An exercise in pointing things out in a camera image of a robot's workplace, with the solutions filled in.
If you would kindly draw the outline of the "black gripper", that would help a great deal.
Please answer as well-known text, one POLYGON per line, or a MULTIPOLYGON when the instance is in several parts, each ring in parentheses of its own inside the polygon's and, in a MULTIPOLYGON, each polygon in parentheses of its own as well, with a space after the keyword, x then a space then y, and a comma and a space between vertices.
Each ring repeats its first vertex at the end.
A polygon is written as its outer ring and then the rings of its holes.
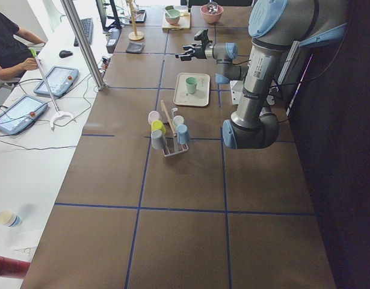
POLYGON ((206 59, 205 48, 202 45, 192 43, 190 45, 185 45, 182 48, 183 50, 189 50, 190 54, 176 54, 175 57, 180 59, 180 61, 191 61, 191 57, 206 59))

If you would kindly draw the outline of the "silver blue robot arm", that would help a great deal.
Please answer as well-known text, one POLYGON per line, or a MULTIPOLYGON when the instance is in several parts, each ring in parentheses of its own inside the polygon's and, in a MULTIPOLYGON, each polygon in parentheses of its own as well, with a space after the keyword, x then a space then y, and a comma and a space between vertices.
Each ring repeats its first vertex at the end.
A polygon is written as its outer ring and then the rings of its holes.
POLYGON ((279 121, 266 102, 282 54, 294 42, 317 47, 340 40, 347 27, 346 1, 257 1, 248 21, 254 52, 248 67, 234 66, 235 43, 213 43, 206 30, 176 58, 213 58, 220 65, 215 80, 243 81, 238 108, 223 122, 224 144, 231 149, 262 149, 274 143, 279 121))

